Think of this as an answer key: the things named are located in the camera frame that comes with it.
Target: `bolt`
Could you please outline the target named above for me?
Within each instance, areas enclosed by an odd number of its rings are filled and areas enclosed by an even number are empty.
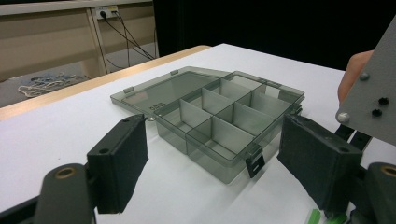
[[[344,122],[348,122],[349,121],[350,116],[348,115],[348,113],[342,112],[342,113],[338,114],[337,119],[338,119],[338,121],[344,123]]]
[[[359,76],[359,79],[361,80],[361,81],[366,81],[366,80],[368,80],[370,78],[370,74],[368,74],[368,73],[366,73],[366,72],[363,72],[360,76]]]
[[[378,103],[380,105],[387,105],[387,104],[389,104],[389,98],[388,97],[381,97],[381,99],[378,100]]]
[[[381,115],[382,115],[382,110],[380,110],[380,109],[374,109],[374,110],[372,111],[372,115],[373,115],[373,117],[381,117]]]

